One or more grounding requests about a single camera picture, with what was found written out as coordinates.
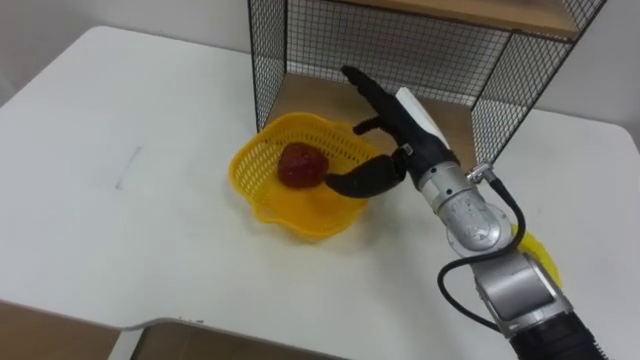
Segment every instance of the plastic basket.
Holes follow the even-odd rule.
[[[329,159],[329,172],[343,174],[377,156],[380,151],[353,134],[351,125],[308,113],[284,115],[258,133],[233,158],[229,179],[251,203],[255,216],[285,226],[303,240],[315,242],[351,225],[367,201],[337,194],[325,184],[290,189],[277,176],[284,147],[303,142]]]

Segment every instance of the floor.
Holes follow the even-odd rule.
[[[118,332],[0,303],[0,359],[107,359]],[[135,360],[329,360],[181,324],[145,331]]]

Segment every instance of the black cable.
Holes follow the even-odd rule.
[[[468,258],[454,260],[446,264],[445,266],[443,266],[442,269],[440,269],[440,272],[438,272],[438,288],[440,289],[440,292],[442,293],[442,296],[444,296],[445,300],[447,300],[447,302],[449,302],[449,304],[451,304],[451,306],[453,306],[460,313],[470,318],[471,320],[488,327],[493,331],[500,332],[498,325],[473,313],[471,310],[462,306],[462,304],[460,304],[456,299],[453,298],[453,296],[451,296],[451,294],[449,293],[449,291],[447,290],[444,284],[444,277],[447,275],[449,271],[464,265],[470,265],[470,264],[479,263],[482,261],[493,260],[501,256],[504,256],[510,253],[511,251],[517,250],[518,245],[520,245],[520,243],[522,242],[522,239],[524,238],[524,234],[526,232],[526,222],[525,222],[524,214],[522,213],[522,210],[520,209],[520,207],[518,206],[518,204],[513,199],[513,197],[511,196],[511,194],[509,193],[509,191],[507,190],[507,188],[504,186],[504,184],[500,179],[496,178],[492,180],[491,182],[489,182],[489,185],[500,196],[500,198],[502,198],[502,200],[507,204],[507,206],[511,208],[511,211],[513,211],[513,213],[515,214],[516,220],[518,223],[518,230],[516,231],[516,235],[513,237],[513,240],[511,240],[509,245],[505,246],[504,248],[498,251],[495,251],[489,254],[471,256]]]

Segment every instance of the white wall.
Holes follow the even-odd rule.
[[[19,89],[95,25],[249,50],[245,0],[0,0],[0,71]],[[538,107],[622,124],[640,143],[640,1],[610,0]]]
[[[21,88],[96,25],[250,47],[246,0],[0,0],[0,71]]]

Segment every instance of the white table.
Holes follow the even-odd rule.
[[[227,180],[254,132],[249,55],[90,30],[0,109],[0,299],[354,359],[514,359],[438,292],[455,254],[409,182],[320,246],[255,221]],[[496,169],[601,345],[638,358],[640,156],[629,135],[534,111]],[[486,314],[468,270],[448,283]]]

